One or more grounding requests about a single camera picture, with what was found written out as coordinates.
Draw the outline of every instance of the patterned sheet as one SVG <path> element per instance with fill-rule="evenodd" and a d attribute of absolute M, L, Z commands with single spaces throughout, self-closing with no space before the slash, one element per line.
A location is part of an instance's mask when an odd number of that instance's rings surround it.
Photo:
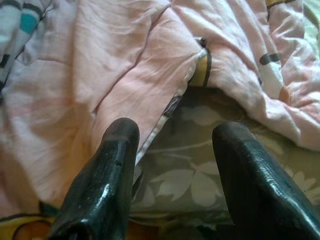
<path fill-rule="evenodd" d="M 141 160 L 144 178 L 131 208 L 134 219 L 160 225 L 197 215 L 209 222 L 229 219 L 211 140 L 213 128 L 228 120 L 247 124 L 320 209 L 320 152 L 296 147 L 251 120 L 220 90 L 193 87 Z"/>
<path fill-rule="evenodd" d="M 0 91 L 15 58 L 45 15 L 50 0 L 0 1 Z"/>

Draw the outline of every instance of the pink blanket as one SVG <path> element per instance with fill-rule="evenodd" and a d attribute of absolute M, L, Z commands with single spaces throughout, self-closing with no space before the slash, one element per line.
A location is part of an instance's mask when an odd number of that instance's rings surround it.
<path fill-rule="evenodd" d="M 137 160 L 205 51 L 208 87 L 253 119 L 320 149 L 320 67 L 301 0 L 53 0 L 11 68 L 1 106 L 0 216 L 60 206 L 120 117 L 140 128 Z"/>

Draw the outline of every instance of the shiny black surface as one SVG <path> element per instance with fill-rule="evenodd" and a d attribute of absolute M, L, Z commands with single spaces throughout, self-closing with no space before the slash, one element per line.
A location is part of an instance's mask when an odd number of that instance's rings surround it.
<path fill-rule="evenodd" d="M 110 125 L 73 180 L 49 239 L 125 239 L 138 143 L 139 129 L 132 120 Z"/>
<path fill-rule="evenodd" d="M 320 240 L 319 213 L 244 124 L 223 123 L 212 139 L 237 239 Z"/>

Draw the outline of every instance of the teal stripe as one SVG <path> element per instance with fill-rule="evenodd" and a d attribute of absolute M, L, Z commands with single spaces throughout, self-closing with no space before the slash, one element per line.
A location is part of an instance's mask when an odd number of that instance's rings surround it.
<path fill-rule="evenodd" d="M 20 29 L 27 34 L 32 34 L 38 24 L 37 19 L 31 14 L 23 13 L 21 15 Z"/>

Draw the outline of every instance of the gray floral bedsheet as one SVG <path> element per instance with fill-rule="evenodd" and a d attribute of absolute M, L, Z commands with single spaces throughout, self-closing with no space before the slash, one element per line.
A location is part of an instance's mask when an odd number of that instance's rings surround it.
<path fill-rule="evenodd" d="M 246 116 L 217 89 L 190 88 L 139 163 L 143 179 L 131 207 L 139 222 L 228 220 L 212 147 L 212 130 L 237 120 L 247 124 L 308 199 L 320 209 L 320 152 L 295 146 Z"/>

